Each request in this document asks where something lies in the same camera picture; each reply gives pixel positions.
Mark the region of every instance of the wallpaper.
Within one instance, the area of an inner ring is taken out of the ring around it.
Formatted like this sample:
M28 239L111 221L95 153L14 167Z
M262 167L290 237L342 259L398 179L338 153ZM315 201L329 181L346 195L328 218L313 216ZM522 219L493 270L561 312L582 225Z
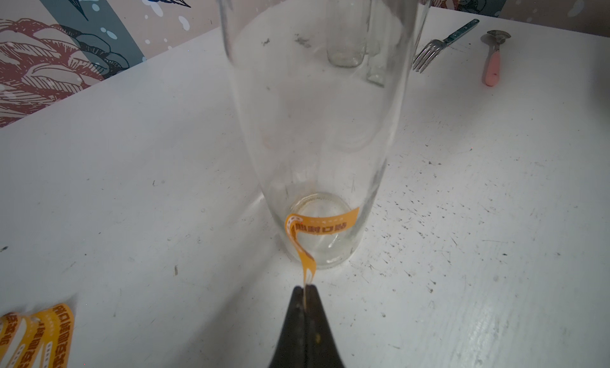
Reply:
M610 0L433 0L610 37ZM0 0L0 127L218 26L215 0Z

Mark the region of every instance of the spoon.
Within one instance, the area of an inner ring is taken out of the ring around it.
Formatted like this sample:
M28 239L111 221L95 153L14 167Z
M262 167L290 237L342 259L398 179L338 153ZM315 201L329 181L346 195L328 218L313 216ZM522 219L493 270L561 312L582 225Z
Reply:
M495 86L499 82L499 46L503 44L507 38L511 35L505 31L489 31L496 43L493 45L493 53L489 59L489 65L487 66L487 72L485 73L485 84L488 86Z

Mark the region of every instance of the clear glass bottle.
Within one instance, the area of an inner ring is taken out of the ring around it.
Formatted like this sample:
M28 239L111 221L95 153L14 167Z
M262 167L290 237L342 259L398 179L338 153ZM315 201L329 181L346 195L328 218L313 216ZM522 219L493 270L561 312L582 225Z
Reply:
M367 48L371 0L327 0L326 53L332 65L356 67Z
M385 68L388 62L389 51L395 45L394 36L389 23L392 20L390 12L385 9L388 0L371 0L370 24L367 39L367 79L377 85L385 84ZM416 41L415 47L422 36L423 24L426 21L432 0L417 0L416 5Z
M329 235L300 233L319 267L345 261L360 242L385 168L415 43L418 0L385 0L390 28L385 82L364 64L328 59L329 0L218 0L241 130L288 252L290 214L357 220Z

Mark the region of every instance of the white tabletop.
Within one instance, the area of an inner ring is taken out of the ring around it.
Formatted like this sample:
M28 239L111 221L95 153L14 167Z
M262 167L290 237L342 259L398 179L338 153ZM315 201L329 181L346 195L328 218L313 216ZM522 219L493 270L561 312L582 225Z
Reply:
M473 17L432 9L422 44ZM423 74L365 238L315 283L347 367L608 367L610 38L478 17ZM501 81L482 83L503 29ZM69 300L70 367L264 367L281 250L220 30L0 130L0 312Z

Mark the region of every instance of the orange sticker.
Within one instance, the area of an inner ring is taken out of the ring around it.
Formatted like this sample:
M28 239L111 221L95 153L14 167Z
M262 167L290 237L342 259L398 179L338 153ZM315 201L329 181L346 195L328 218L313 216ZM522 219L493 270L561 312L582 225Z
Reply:
M288 217L286 217L284 225L286 234L301 258L301 264L303 265L303 282L305 286L314 280L316 263L311 254L303 249L298 242L297 233L303 232L309 235L334 235L335 233L345 231L356 224L359 210L360 208L355 208L350 212L333 217L307 217L294 213L289 214Z
M74 332L72 310L67 304L60 303L50 309L37 312L34 316L41 319L46 326L40 343L42 348L40 368L65 368L68 365Z
M20 324L21 315L16 312L9 312L0 318L0 363L3 362L4 355L8 352Z
M21 339L17 351L13 354L8 367L31 368L38 355L40 340L44 333L44 323L35 317L24 316L27 322L26 333Z

